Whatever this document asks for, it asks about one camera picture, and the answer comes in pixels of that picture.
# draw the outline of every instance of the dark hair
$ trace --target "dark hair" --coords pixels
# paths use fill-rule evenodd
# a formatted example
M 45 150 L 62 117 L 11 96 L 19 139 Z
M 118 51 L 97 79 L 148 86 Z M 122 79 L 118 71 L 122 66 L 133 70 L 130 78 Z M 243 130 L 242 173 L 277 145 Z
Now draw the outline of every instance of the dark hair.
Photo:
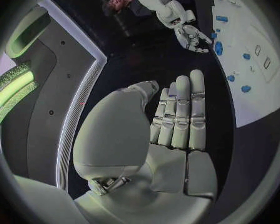
M 102 10 L 103 10 L 105 16 L 112 16 L 112 15 L 117 14 L 117 11 L 115 11 L 115 10 L 109 5 L 108 2 L 105 2 L 105 3 L 103 4 Z

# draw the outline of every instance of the green textured surface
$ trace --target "green textured surface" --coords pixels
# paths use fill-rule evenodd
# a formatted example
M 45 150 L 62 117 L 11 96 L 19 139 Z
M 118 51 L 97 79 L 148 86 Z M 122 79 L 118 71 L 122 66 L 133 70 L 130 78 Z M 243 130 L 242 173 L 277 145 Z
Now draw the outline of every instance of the green textured surface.
M 0 76 L 0 90 L 8 85 L 15 78 L 30 70 L 31 61 L 25 61 L 18 66 L 13 67 Z
M 38 87 L 38 83 L 33 81 L 15 93 L 4 106 L 0 109 L 0 124 L 8 115 L 8 113 L 16 106 L 23 98 L 25 98 L 30 92 L 35 90 Z

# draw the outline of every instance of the man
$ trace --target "man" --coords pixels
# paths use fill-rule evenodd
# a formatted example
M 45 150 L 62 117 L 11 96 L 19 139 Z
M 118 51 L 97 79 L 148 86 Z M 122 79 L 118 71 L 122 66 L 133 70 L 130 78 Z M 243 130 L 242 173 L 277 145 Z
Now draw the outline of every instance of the man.
M 189 9 L 189 6 L 194 5 L 194 0 L 176 1 L 181 3 L 185 10 Z M 129 8 L 135 16 L 148 16 L 153 14 L 153 11 L 143 6 L 138 0 L 110 0 L 103 4 L 102 8 L 105 16 L 118 14 L 124 8 Z

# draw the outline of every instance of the blue button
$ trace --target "blue button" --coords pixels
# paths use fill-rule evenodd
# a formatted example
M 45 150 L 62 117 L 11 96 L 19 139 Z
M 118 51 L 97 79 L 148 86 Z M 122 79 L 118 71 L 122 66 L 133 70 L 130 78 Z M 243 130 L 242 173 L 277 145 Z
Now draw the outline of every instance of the blue button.
M 250 55 L 247 54 L 247 53 L 244 53 L 243 58 L 246 59 L 246 60 L 250 60 Z
M 223 53 L 223 45 L 220 41 L 217 41 L 215 43 L 215 52 L 217 53 L 218 56 L 221 56 Z
M 216 20 L 217 20 L 217 21 L 228 22 L 228 18 L 225 17 L 225 16 L 216 16 Z
M 241 87 L 241 90 L 242 90 L 244 93 L 246 93 L 246 92 L 248 92 L 249 90 L 251 90 L 251 87 L 250 87 L 250 86 L 242 86 L 242 87 Z
M 234 75 L 230 75 L 227 77 L 227 80 L 234 82 L 235 81 L 235 76 Z

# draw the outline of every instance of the person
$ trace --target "person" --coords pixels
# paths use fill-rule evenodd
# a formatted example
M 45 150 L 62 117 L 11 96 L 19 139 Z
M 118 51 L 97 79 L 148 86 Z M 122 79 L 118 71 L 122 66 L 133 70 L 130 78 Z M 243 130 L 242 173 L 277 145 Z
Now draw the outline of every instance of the person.
M 176 0 L 181 3 L 185 10 L 194 5 L 194 0 Z M 103 4 L 105 16 L 119 14 L 124 8 L 130 9 L 135 16 L 149 16 L 153 11 L 143 6 L 138 0 L 110 0 Z

